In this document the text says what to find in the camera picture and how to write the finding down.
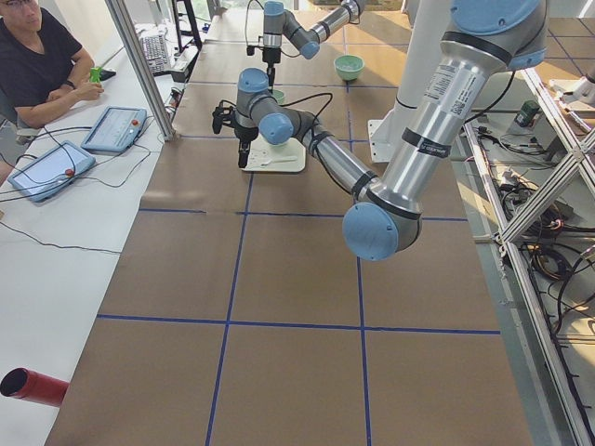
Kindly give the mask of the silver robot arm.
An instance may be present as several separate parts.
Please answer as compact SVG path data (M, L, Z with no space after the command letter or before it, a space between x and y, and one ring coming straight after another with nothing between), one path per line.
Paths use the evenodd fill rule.
M266 74L269 90L273 90L275 65L281 62L282 42L285 38L304 59L312 59L325 42L338 29L349 23L357 23L364 13L367 2L345 0L317 21L308 30L299 22L293 12L284 8L279 1L264 4L263 34L260 38L262 60L267 65Z
M279 145L300 142L327 174L349 193L343 218L346 245L358 257L378 261L413 244L422 227L419 197L488 79L539 64L546 52L549 5L545 1L454 1L442 36L442 59L399 137L383 175L369 170L310 112L280 105L270 77L257 68L241 72L231 127L245 166L256 138Z

